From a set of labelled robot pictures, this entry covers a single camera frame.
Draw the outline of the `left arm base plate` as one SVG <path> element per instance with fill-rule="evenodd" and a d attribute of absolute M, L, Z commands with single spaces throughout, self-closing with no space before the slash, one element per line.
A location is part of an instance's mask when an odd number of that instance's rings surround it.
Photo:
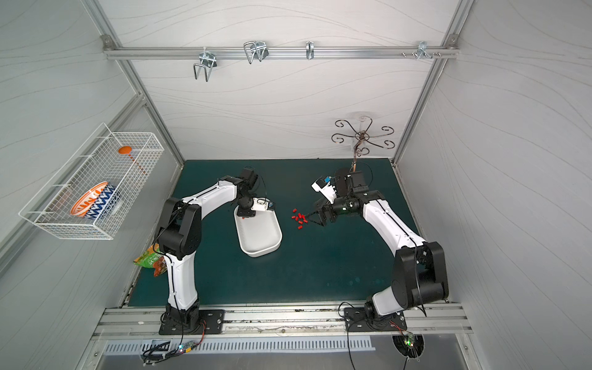
<path fill-rule="evenodd" d="M 161 316 L 159 335 L 196 335 L 204 332 L 206 335 L 219 335 L 223 331 L 223 309 L 192 311 L 184 319 L 176 319 L 168 312 Z"/>

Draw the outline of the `metal hook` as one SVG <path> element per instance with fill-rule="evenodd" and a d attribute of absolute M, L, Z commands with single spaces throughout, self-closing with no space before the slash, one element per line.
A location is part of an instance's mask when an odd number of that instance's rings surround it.
<path fill-rule="evenodd" d="M 243 49 L 249 64 L 252 64 L 254 60 L 262 62 L 269 56 L 268 46 L 263 41 L 246 42 Z"/>
<path fill-rule="evenodd" d="M 198 56 L 198 62 L 194 64 L 194 78 L 199 79 L 199 76 L 203 74 L 203 78 L 208 82 L 211 78 L 213 69 L 217 67 L 217 57 L 206 48 Z"/>
<path fill-rule="evenodd" d="M 305 57 L 306 60 L 313 60 L 315 57 L 315 45 L 313 41 L 307 41 L 305 43 Z"/>
<path fill-rule="evenodd" d="M 401 52 L 403 58 L 414 58 L 415 60 L 434 60 L 439 59 L 442 54 L 440 52 L 430 52 L 427 42 L 422 41 L 418 44 L 416 49 L 412 52 Z"/>

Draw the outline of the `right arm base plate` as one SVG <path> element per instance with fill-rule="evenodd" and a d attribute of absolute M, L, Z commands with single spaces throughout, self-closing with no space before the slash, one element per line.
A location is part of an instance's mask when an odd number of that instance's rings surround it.
<path fill-rule="evenodd" d="M 346 307 L 340 316 L 345 321 L 348 332 L 405 332 L 405 316 L 400 313 L 387 316 L 368 316 L 363 308 Z"/>

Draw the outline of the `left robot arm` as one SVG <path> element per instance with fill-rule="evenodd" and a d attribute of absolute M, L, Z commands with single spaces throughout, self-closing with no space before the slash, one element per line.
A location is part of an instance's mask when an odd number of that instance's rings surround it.
<path fill-rule="evenodd" d="M 154 242 L 167 268 L 169 297 L 164 323 L 196 331 L 201 324 L 199 294 L 194 278 L 194 259 L 202 239 L 202 220 L 217 208 L 237 201 L 255 215 L 254 185 L 258 175 L 245 167 L 239 176 L 225 176 L 215 185 L 188 197 L 165 201 Z"/>

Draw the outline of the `aluminium cross rail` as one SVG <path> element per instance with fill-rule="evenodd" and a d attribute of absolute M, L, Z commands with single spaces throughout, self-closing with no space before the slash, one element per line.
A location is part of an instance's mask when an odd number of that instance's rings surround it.
<path fill-rule="evenodd" d="M 405 59 L 401 52 L 412 52 L 417 46 L 318 46 L 314 45 L 313 60 L 397 60 Z M 218 61 L 247 60 L 240 47 L 206 47 Z M 198 60 L 204 48 L 191 47 L 129 47 L 104 50 L 109 60 Z M 305 46 L 268 46 L 266 60 L 306 60 Z M 454 59 L 458 48 L 429 46 L 430 52 L 440 52 L 440 59 Z"/>

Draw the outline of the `orange white patterned bowl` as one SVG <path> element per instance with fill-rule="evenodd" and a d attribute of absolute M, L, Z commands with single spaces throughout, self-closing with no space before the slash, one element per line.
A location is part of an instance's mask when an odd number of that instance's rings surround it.
<path fill-rule="evenodd" d="M 70 214 L 77 217 L 85 216 L 108 185 L 107 181 L 103 181 L 89 189 L 71 207 Z"/>

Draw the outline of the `blue white patterned bowl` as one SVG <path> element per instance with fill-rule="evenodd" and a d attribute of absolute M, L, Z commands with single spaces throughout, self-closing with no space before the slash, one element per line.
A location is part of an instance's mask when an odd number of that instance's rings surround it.
<path fill-rule="evenodd" d="M 120 192 L 116 186 L 108 183 L 83 217 L 88 220 L 100 219 L 117 208 L 119 203 Z"/>

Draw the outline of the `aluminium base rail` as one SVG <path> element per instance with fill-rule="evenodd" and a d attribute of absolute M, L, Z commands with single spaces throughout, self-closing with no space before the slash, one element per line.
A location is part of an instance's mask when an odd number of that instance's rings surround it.
<path fill-rule="evenodd" d="M 298 302 L 271 304 L 204 305 L 205 310 L 223 310 L 219 337 L 288 337 L 304 335 L 343 335 L 343 311 L 340 302 Z M 159 336 L 163 307 L 107 308 L 91 338 L 152 339 Z M 437 302 L 425 311 L 404 311 L 404 322 L 414 334 L 472 334 L 472 325 L 460 303 Z"/>

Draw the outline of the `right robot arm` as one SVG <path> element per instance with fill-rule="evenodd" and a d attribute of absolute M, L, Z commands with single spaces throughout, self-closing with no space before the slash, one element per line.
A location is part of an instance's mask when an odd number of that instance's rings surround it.
<path fill-rule="evenodd" d="M 449 282 L 445 251 L 437 242 L 420 237 L 396 214 L 380 191 L 365 183 L 361 171 L 340 169 L 334 177 L 320 177 L 311 188 L 322 195 L 315 204 L 320 225 L 340 215 L 358 214 L 384 240 L 394 257 L 390 286 L 365 303 L 370 318 L 382 318 L 409 308 L 446 300 Z"/>

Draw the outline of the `white plastic storage box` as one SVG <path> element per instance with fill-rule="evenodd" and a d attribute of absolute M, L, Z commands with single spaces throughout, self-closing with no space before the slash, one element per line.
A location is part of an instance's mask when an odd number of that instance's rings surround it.
<path fill-rule="evenodd" d="M 257 211 L 254 217 L 239 214 L 234 209 L 234 221 L 240 249 L 249 257 L 256 258 L 279 249 L 282 243 L 282 230 L 275 211 Z"/>

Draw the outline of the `green snack packet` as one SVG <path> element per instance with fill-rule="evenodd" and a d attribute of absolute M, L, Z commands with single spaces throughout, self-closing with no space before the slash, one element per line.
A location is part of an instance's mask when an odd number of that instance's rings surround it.
<path fill-rule="evenodd" d="M 158 277 L 167 272 L 167 264 L 163 253 L 160 252 L 160 245 L 155 243 L 151 245 L 140 257 L 134 260 L 134 264 L 142 268 L 154 270 L 154 277 Z"/>

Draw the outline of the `green table mat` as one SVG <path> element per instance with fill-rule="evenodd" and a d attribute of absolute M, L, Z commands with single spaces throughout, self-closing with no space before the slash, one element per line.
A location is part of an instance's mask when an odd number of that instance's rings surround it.
<path fill-rule="evenodd" d="M 195 285 L 202 305 L 272 302 L 355 302 L 390 286 L 394 257 L 378 232 L 359 215 L 345 215 L 326 227 L 291 219 L 310 214 L 319 194 L 319 177 L 349 167 L 348 159 L 190 160 L 180 174 L 174 197 L 196 194 L 223 176 L 245 167 L 259 175 L 257 194 L 275 204 L 282 243 L 262 257 L 240 248 L 234 205 L 205 217 L 194 259 Z"/>

